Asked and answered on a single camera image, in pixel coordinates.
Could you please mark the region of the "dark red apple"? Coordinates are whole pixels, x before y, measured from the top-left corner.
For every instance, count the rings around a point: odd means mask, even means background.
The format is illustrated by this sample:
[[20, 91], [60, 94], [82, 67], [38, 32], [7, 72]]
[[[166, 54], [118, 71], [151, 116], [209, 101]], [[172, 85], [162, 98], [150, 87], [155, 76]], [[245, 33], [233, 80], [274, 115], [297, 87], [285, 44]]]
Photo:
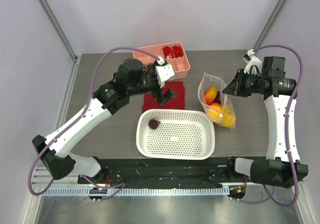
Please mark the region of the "dark red apple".
[[216, 97], [214, 99], [214, 103], [221, 104], [221, 95], [220, 95], [219, 91], [217, 92], [217, 95], [216, 95]]

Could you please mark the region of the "yellow banana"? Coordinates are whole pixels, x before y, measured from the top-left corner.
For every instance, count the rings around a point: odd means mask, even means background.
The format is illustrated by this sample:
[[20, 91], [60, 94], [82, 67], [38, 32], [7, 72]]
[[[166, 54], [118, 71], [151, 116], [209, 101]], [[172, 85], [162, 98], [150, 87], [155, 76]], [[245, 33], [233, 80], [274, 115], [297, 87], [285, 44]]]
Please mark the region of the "yellow banana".
[[228, 108], [229, 108], [229, 109], [230, 109], [230, 111], [231, 111], [230, 116], [235, 117], [235, 116], [236, 116], [236, 114], [235, 114], [235, 111], [234, 111], [233, 107], [232, 107], [232, 106], [230, 106], [230, 105], [227, 105], [227, 106], [228, 106]]

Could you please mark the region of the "clear zip top bag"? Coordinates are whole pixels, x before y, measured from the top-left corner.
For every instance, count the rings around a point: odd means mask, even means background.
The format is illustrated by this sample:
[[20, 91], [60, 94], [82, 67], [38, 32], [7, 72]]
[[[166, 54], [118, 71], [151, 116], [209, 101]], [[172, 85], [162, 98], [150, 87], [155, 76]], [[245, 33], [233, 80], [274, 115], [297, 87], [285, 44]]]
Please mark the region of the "clear zip top bag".
[[236, 127], [236, 114], [231, 98], [222, 93], [226, 84], [221, 77], [206, 72], [197, 90], [198, 100], [209, 119], [221, 127], [234, 129]]

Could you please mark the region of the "red yellow mango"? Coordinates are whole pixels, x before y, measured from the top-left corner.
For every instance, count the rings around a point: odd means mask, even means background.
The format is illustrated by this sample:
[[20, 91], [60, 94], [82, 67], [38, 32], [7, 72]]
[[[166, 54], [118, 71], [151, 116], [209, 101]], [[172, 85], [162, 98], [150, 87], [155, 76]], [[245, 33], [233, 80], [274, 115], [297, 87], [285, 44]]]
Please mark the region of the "red yellow mango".
[[204, 100], [207, 105], [210, 105], [214, 102], [216, 96], [217, 96], [218, 90], [215, 86], [210, 87], [205, 93], [204, 93]]

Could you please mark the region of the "yellow lemon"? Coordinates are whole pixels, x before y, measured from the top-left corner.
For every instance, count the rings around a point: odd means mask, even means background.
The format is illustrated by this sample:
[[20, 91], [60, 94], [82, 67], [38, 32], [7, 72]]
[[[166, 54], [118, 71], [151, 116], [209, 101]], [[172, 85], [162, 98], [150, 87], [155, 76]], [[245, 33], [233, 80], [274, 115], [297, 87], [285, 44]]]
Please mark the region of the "yellow lemon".
[[222, 109], [222, 119], [223, 119], [223, 120], [227, 119], [227, 118], [230, 116], [231, 113], [232, 113], [232, 112], [230, 111], [230, 109], [229, 109], [228, 106], [226, 105], [226, 106]]

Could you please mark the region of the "orange fruit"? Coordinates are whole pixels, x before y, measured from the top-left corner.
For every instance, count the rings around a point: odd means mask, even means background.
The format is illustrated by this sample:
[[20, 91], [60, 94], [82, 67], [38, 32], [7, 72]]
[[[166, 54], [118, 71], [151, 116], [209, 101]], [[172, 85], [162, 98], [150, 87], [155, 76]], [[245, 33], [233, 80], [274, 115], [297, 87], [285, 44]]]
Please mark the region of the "orange fruit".
[[208, 109], [208, 116], [212, 121], [220, 121], [223, 118], [223, 110], [219, 103], [212, 103]]

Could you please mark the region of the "small dark plum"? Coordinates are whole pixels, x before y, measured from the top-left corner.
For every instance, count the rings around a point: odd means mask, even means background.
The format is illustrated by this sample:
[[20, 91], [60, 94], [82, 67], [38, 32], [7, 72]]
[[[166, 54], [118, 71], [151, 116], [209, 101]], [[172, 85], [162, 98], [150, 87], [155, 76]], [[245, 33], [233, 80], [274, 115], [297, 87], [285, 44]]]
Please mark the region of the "small dark plum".
[[150, 119], [149, 122], [148, 122], [148, 126], [152, 130], [157, 129], [160, 124], [161, 124], [161, 122], [159, 120], [156, 120], [156, 119]]

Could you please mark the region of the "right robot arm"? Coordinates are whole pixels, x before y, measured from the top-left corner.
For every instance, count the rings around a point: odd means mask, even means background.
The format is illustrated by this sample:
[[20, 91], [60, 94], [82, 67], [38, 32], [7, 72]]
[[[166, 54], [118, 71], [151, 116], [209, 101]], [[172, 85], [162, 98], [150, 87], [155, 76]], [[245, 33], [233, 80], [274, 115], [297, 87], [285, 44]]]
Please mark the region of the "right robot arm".
[[309, 173], [301, 164], [295, 136], [295, 107], [293, 100], [287, 108], [297, 82], [285, 77], [285, 58], [267, 56], [260, 61], [255, 55], [243, 56], [246, 64], [239, 69], [223, 94], [249, 97], [261, 94], [268, 114], [268, 149], [265, 159], [232, 157], [226, 177], [233, 182], [244, 176], [257, 184], [290, 188], [294, 185], [293, 172], [300, 181]]

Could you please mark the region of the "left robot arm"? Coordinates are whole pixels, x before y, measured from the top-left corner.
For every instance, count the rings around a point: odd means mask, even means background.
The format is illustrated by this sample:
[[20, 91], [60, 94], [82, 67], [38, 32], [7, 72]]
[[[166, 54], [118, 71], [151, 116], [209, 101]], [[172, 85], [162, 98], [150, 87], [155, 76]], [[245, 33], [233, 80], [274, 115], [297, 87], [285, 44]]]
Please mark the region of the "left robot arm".
[[113, 79], [89, 96], [89, 102], [76, 115], [53, 133], [43, 137], [37, 135], [32, 144], [41, 161], [54, 180], [69, 174], [87, 176], [93, 182], [102, 183], [108, 169], [97, 157], [83, 157], [71, 153], [73, 147], [95, 126], [111, 117], [129, 104], [134, 95], [151, 93], [159, 105], [163, 105], [176, 94], [172, 89], [162, 92], [165, 82], [175, 78], [171, 64], [153, 64], [144, 67], [137, 59], [127, 59], [118, 67]]

